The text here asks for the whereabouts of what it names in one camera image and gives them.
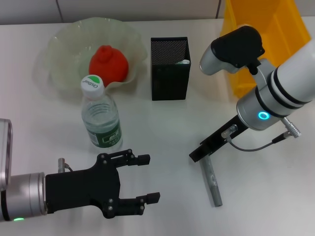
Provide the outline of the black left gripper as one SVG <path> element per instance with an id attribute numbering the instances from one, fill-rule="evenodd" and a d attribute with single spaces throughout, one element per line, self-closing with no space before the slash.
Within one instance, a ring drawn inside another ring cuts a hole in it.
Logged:
<path id="1" fill-rule="evenodd" d="M 148 154 L 135 156 L 131 149 L 101 153 L 88 169 L 50 174 L 45 177 L 47 213 L 77 207 L 95 206 L 107 219 L 143 215 L 145 205 L 159 202 L 160 193 L 132 199 L 119 199 L 120 180 L 116 168 L 149 165 Z"/>

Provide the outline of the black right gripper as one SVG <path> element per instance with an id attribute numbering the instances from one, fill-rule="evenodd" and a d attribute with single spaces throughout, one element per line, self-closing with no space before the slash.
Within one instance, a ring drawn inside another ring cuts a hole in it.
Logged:
<path id="1" fill-rule="evenodd" d="M 232 125 L 237 126 L 237 131 L 230 135 L 232 139 L 248 129 L 248 127 L 244 125 L 241 119 L 236 115 L 221 128 L 219 128 L 216 132 L 214 132 L 212 135 L 202 141 L 200 146 L 189 154 L 189 157 L 192 159 L 192 161 L 198 162 L 205 156 L 211 155 L 212 153 L 220 149 L 223 145 L 225 145 L 227 141 L 221 136 L 221 134 Z"/>

